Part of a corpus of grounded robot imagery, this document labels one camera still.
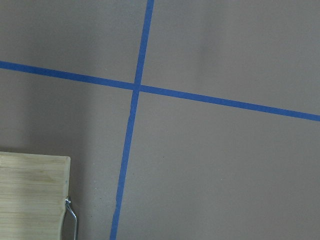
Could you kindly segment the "wooden cutting board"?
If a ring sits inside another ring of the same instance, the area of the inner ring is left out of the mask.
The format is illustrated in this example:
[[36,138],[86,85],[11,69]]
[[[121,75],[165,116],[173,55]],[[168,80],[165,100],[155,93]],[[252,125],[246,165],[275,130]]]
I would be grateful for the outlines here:
[[0,238],[60,240],[66,213],[79,221],[69,196],[68,156],[0,153]]

